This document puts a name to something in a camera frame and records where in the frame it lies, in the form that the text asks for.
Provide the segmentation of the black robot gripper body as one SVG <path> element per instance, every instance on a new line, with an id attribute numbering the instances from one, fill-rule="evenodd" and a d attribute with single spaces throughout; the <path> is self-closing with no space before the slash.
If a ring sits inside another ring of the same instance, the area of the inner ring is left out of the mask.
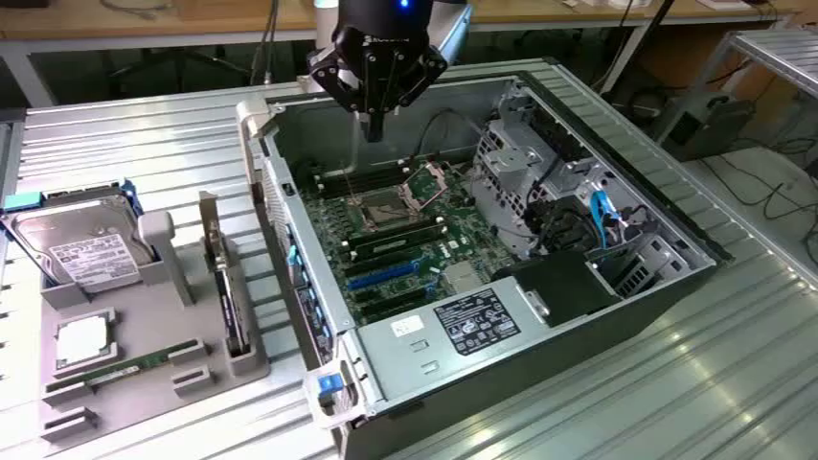
<path id="1" fill-rule="evenodd" d="M 432 1 L 342 1 L 333 45 L 366 85 L 366 103 L 374 108 L 374 53 L 408 48 L 420 54 L 430 43 Z"/>

